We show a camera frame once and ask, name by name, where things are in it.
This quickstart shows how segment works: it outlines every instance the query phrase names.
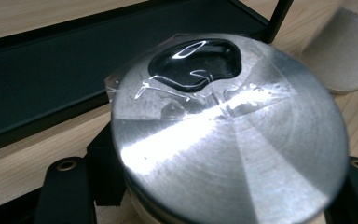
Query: black plastic frame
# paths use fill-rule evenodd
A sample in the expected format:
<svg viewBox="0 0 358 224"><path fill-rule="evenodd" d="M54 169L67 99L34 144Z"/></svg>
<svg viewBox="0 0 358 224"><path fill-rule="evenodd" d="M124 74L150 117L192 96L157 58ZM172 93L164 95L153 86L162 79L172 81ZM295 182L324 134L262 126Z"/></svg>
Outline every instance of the black plastic frame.
<svg viewBox="0 0 358 224"><path fill-rule="evenodd" d="M152 0L0 38L0 147L107 104L103 78L172 35L230 33L270 43L292 2L280 0L267 20L238 0Z"/></svg>

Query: circular metal plate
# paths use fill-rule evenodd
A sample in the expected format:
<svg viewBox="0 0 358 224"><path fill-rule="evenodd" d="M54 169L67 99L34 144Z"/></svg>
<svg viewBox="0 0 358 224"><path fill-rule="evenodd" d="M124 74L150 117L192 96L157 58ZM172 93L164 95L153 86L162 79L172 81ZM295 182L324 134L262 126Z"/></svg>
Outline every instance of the circular metal plate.
<svg viewBox="0 0 358 224"><path fill-rule="evenodd" d="M187 93L149 75L156 55L203 39L238 46L241 73ZM349 151L339 110L308 69L268 45L179 35L120 70L115 83L118 155L132 190L165 222L304 222L343 183Z"/></svg>

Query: wooden table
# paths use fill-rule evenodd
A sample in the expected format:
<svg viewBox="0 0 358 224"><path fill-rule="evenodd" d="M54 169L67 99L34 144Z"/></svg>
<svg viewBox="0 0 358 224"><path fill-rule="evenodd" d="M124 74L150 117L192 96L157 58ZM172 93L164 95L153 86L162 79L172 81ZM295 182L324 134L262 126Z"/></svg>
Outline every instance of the wooden table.
<svg viewBox="0 0 358 224"><path fill-rule="evenodd" d="M141 0L0 0L0 37L69 21ZM277 1L242 0L269 18ZM296 57L338 0L295 0L272 45ZM358 157L358 91L334 98L347 123L351 154ZM39 188L50 164L84 156L86 146L110 120L108 105L0 149L0 204ZM120 207L97 207L99 223L142 223L126 194ZM319 218L315 223L324 223Z"/></svg>

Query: brushed aluminum surface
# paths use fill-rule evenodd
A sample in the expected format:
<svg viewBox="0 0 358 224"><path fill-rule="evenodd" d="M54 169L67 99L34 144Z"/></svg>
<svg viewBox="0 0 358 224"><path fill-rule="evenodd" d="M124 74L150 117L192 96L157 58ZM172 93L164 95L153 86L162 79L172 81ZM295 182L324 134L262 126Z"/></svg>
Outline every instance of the brushed aluminum surface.
<svg viewBox="0 0 358 224"><path fill-rule="evenodd" d="M210 38L239 47L237 77L183 93L148 75L159 52ZM162 221L301 223L343 183L348 138L336 104L308 69L271 46L238 35L179 35L106 83L131 189Z"/></svg>

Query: black tray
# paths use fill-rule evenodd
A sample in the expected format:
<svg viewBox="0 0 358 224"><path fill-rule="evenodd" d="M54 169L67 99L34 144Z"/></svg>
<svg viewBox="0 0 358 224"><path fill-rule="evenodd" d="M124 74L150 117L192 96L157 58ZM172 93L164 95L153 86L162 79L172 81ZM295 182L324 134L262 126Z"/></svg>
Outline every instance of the black tray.
<svg viewBox="0 0 358 224"><path fill-rule="evenodd" d="M185 33L269 43L293 0L269 20L236 0L158 0L0 38L0 147L108 103L103 80Z"/></svg>

